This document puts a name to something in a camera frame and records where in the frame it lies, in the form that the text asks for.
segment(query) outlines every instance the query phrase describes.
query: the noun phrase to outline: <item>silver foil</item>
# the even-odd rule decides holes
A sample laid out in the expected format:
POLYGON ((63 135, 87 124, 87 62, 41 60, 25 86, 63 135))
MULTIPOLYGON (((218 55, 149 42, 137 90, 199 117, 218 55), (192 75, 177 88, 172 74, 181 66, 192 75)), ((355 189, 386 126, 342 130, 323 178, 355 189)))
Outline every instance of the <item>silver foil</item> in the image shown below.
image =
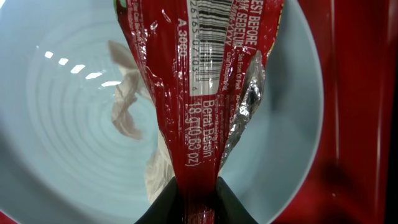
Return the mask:
POLYGON ((246 71, 246 76, 244 77, 243 91, 241 92, 239 106, 236 108, 224 153, 221 156, 221 167, 225 164, 232 149, 241 139, 241 135, 246 129, 252 115, 258 109, 264 94, 265 80, 266 71, 262 65, 261 51, 258 50, 251 59, 248 70, 246 71))

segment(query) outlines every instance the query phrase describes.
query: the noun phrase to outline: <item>red surface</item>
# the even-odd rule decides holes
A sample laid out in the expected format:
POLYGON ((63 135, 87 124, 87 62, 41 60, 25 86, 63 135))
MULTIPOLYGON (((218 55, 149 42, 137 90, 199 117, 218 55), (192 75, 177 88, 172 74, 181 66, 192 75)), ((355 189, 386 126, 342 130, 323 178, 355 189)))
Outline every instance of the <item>red surface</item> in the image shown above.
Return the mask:
POLYGON ((320 56, 325 117, 313 167, 275 223, 383 223, 398 1, 299 3, 320 56))

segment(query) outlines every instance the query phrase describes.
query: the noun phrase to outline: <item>plate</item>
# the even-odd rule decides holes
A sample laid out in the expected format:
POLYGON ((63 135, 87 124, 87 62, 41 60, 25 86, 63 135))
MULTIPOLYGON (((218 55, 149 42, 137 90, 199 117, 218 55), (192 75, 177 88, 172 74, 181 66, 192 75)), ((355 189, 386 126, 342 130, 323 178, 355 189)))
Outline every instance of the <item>plate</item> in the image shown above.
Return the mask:
MULTIPOLYGON (((136 221, 149 208, 144 171, 157 149, 157 121, 138 96, 130 112, 143 140, 112 125, 122 75, 107 42, 126 44, 113 2, 0 2, 0 209, 21 223, 136 221)), ((322 119, 317 50, 290 0, 266 97, 222 171, 259 223, 275 219, 298 191, 322 119)))

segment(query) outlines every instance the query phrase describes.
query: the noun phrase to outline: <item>red wrapper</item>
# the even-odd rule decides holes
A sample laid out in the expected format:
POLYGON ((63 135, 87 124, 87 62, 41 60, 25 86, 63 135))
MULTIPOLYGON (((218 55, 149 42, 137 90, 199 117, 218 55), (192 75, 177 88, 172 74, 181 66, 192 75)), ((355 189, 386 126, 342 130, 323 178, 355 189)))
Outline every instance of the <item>red wrapper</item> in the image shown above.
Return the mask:
POLYGON ((255 55, 265 67, 282 6, 283 0, 116 0, 187 198, 214 191, 227 141, 239 139, 231 127, 250 88, 247 70, 255 55))

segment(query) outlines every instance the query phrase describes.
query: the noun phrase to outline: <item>plastic packet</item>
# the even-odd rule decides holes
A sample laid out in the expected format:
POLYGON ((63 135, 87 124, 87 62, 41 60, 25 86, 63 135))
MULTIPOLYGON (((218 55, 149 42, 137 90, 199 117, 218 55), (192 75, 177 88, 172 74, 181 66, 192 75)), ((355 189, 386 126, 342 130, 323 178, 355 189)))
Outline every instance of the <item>plastic packet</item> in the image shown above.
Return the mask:
POLYGON ((218 171, 262 99, 282 7, 283 0, 115 0, 186 222, 214 221, 218 171))

